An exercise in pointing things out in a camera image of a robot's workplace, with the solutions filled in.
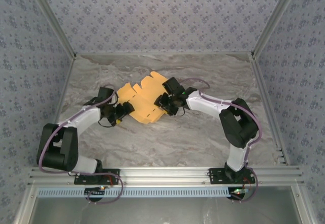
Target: marble floor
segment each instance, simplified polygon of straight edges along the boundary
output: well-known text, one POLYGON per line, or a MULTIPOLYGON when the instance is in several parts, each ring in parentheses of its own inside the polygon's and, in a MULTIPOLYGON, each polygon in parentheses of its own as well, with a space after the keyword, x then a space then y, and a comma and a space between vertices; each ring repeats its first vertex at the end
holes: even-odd
MULTIPOLYGON (((205 93, 217 98, 246 100, 263 126, 263 137, 249 155, 250 165, 274 165, 276 146, 262 105, 255 77, 245 57, 229 55, 88 55, 77 56, 64 98, 60 120, 80 110, 97 95, 100 86, 120 88, 140 81, 151 71, 167 78, 203 78, 211 88, 205 93)), ((185 82, 185 87, 203 86, 185 82)), ((97 123, 79 139, 80 154, 102 160, 105 167, 223 166, 229 142, 218 118, 198 111, 182 117, 164 115, 144 125, 130 116, 113 128, 97 123)))

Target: yellow fabric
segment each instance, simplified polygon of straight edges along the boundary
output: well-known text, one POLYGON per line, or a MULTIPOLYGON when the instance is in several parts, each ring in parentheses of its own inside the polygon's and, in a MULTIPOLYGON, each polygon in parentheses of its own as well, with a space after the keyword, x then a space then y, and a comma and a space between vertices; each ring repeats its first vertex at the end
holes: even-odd
POLYGON ((138 122, 148 124, 158 121, 165 111, 154 105, 159 95, 166 92, 162 83, 167 78, 157 72, 151 72, 150 76, 146 76, 141 81, 141 87, 135 84, 133 88, 130 83, 117 91, 118 102, 129 102, 134 107, 134 112, 130 113, 138 122))

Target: wall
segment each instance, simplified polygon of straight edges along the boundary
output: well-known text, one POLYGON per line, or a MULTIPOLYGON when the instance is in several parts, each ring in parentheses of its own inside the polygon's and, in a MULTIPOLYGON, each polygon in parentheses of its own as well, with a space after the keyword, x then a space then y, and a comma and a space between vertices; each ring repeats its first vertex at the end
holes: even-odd
POLYGON ((80 52, 249 51, 277 0, 48 0, 80 52))
POLYGON ((259 63, 292 164, 325 223, 325 0, 292 0, 259 63))
POLYGON ((12 223, 70 61, 34 0, 0 0, 0 223, 12 223))

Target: purple cable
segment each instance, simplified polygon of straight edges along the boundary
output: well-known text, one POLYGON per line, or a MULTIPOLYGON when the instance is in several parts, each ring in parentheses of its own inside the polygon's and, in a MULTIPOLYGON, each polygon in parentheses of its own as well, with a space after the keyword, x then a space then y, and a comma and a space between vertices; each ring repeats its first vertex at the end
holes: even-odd
MULTIPOLYGON (((114 89, 113 93, 111 94, 111 96, 109 96, 106 100, 102 101, 102 102, 99 102, 95 105, 92 105, 92 106, 89 106, 87 108, 85 108, 84 110, 78 112, 76 115, 70 117, 69 119, 67 119, 65 122, 63 122, 60 126, 57 127, 56 130, 53 131, 53 133, 51 134, 51 136, 48 138, 48 140, 46 141, 46 144, 44 145, 44 148, 42 150, 42 153, 41 153, 41 156, 40 156, 40 160, 39 160, 39 169, 41 172, 44 172, 44 173, 51 173, 51 174, 62 174, 62 173, 67 173, 66 171, 59 171, 59 172, 54 172, 54 171, 47 171, 47 170, 44 170, 43 169, 43 166, 42 166, 42 163, 43 163, 43 159, 44 159, 44 155, 45 155, 45 152, 47 150, 47 148, 49 147, 53 137, 60 131, 60 129, 62 127, 64 127, 65 125, 67 125, 70 121, 73 121, 74 119, 76 119, 78 116, 80 116, 81 114, 85 113, 86 111, 90 110, 91 108, 94 108, 94 107, 97 107, 97 106, 100 106, 102 104, 105 104, 107 103, 113 96, 114 94, 116 93, 116 90, 114 88, 113 85, 111 85, 114 89)), ((106 201, 106 202, 100 202, 100 203, 97 203, 97 204, 109 204, 109 203, 113 203, 115 201, 117 201, 121 195, 123 194, 123 189, 124 189, 124 185, 123 185, 123 181, 122 179, 116 175, 116 174, 113 174, 113 173, 104 173, 104 172, 101 172, 101 173, 82 173, 82 172, 73 172, 73 173, 76 173, 76 174, 81 174, 81 175, 87 175, 87 176, 100 176, 100 175, 110 175, 110 176, 113 176, 115 178, 117 178, 118 180, 120 180, 121 182, 121 191, 120 193, 118 194, 118 196, 113 199, 113 200, 110 200, 110 201, 106 201)))
POLYGON ((203 80, 201 78, 186 78, 186 79, 181 80, 180 83, 182 83, 184 81, 187 81, 187 80, 197 80, 197 81, 203 82, 203 83, 205 83, 207 85, 207 87, 204 87, 204 88, 199 89, 199 95, 203 99, 205 99, 207 101, 210 101, 210 102, 218 103, 218 104, 223 103, 224 105, 228 105, 228 106, 232 106, 232 107, 235 107, 237 109, 240 109, 243 112, 245 112, 247 115, 249 115, 253 119, 253 121, 256 123, 257 128, 258 128, 258 137, 255 140, 253 140, 252 142, 248 143, 248 147, 247 147, 247 150, 246 150, 246 153, 245 153, 245 156, 244 156, 244 165, 245 165, 245 167, 247 169, 249 169, 253 173, 253 175, 255 177, 255 181, 256 181, 256 188, 255 188, 254 192, 252 193, 252 195, 250 197, 248 197, 247 199, 245 199, 245 200, 241 200, 236 195, 231 195, 231 196, 239 199, 240 202, 249 201, 251 198, 253 198, 255 196, 255 194, 257 192, 257 189, 258 189, 258 180, 257 180, 257 175, 255 174, 255 171, 253 170, 253 168, 247 166, 247 158, 248 158, 248 154, 249 154, 249 150, 250 150, 251 146, 253 144, 257 143, 262 138, 262 134, 263 134, 262 125, 260 124, 260 122, 256 119, 256 117, 251 112, 249 112, 248 110, 246 110, 245 108, 243 108, 241 106, 235 105, 233 103, 229 103, 229 102, 225 102, 225 101, 221 101, 221 100, 214 100, 214 99, 205 97, 204 94, 202 94, 202 90, 203 89, 206 89, 206 88, 210 88, 210 84, 207 81, 205 81, 205 80, 203 80))

